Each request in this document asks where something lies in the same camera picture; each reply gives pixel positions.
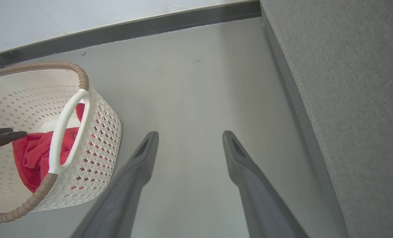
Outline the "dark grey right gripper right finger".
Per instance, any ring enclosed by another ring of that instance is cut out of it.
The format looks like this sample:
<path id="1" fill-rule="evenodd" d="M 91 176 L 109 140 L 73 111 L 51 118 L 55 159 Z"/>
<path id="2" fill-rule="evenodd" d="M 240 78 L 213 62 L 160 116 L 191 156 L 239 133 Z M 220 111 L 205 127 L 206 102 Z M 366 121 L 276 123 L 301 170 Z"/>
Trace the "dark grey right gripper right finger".
<path id="1" fill-rule="evenodd" d="M 239 188 L 249 236 L 308 237 L 284 200 L 232 131 L 223 132 L 222 144 L 229 177 Z"/>

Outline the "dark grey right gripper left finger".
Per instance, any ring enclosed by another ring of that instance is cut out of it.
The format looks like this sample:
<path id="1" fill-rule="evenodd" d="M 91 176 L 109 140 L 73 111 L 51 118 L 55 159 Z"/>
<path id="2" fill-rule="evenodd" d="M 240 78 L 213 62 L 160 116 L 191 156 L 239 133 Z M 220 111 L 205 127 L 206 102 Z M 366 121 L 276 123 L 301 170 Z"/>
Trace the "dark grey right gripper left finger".
<path id="1" fill-rule="evenodd" d="M 158 144 L 158 132 L 149 132 L 127 163 L 118 170 L 71 237 L 131 236 L 142 188 L 152 176 Z"/>

